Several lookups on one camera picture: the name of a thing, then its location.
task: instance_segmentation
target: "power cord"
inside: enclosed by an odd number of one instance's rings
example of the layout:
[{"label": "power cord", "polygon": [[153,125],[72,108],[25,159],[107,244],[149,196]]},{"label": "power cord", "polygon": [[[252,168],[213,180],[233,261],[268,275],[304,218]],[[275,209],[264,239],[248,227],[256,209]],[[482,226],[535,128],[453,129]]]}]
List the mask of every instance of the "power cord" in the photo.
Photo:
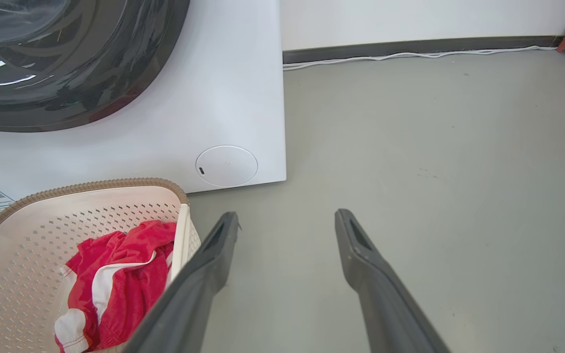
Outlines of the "power cord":
[{"label": "power cord", "polygon": [[527,50],[555,50],[557,48],[552,47],[538,47],[532,45],[526,48],[516,48],[516,49],[484,49],[484,50],[467,50],[467,51],[449,51],[447,53],[433,53],[433,54],[419,54],[419,53],[396,53],[387,56],[359,56],[357,58],[347,58],[347,59],[333,59],[333,60],[321,60],[319,62],[309,62],[309,63],[286,63],[282,65],[282,71],[291,71],[305,69],[307,67],[316,65],[330,65],[334,63],[345,63],[345,62],[359,62],[372,60],[379,62],[391,58],[410,58],[413,56],[418,56],[420,58],[442,58],[442,56],[453,55],[453,54],[476,54],[476,55],[489,55],[496,53],[512,53],[514,51],[527,51]]}]

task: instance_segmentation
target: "perforated basket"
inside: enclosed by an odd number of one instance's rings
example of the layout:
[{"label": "perforated basket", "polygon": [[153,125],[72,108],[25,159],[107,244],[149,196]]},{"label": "perforated basket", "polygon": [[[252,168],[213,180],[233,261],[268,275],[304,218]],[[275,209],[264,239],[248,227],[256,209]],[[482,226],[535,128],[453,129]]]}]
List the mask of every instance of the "perforated basket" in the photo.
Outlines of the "perforated basket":
[{"label": "perforated basket", "polygon": [[[58,268],[88,238],[142,221],[177,222],[171,279],[200,246],[186,194],[157,178],[98,181],[31,195],[0,213],[0,353],[58,352],[53,324],[67,311]],[[123,345],[106,350],[119,351]]]}]

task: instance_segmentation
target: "white wall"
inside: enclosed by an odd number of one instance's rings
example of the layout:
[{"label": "white wall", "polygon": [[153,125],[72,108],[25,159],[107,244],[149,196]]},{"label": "white wall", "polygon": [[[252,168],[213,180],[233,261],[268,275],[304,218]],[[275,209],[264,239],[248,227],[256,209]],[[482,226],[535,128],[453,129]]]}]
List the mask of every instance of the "white wall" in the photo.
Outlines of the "white wall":
[{"label": "white wall", "polygon": [[565,33],[565,0],[281,0],[282,49]]}]

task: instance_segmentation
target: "laundry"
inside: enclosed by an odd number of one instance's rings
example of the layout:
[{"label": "laundry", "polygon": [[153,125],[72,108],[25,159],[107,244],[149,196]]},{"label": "laundry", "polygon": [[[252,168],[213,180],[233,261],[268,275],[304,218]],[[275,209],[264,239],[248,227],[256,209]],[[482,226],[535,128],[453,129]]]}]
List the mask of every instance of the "laundry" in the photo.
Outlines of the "laundry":
[{"label": "laundry", "polygon": [[126,342],[161,297],[171,270],[176,223],[147,221],[78,245],[61,272],[71,287],[69,310],[54,323],[63,353]]}]

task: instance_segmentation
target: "washing machine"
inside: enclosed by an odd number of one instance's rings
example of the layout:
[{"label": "washing machine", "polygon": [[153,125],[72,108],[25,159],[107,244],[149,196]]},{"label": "washing machine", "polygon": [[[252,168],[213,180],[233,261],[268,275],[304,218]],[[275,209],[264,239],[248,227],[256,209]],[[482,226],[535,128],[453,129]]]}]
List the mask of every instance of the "washing machine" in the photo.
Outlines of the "washing machine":
[{"label": "washing machine", "polygon": [[0,210],[89,181],[283,181],[278,0],[0,0]]}]

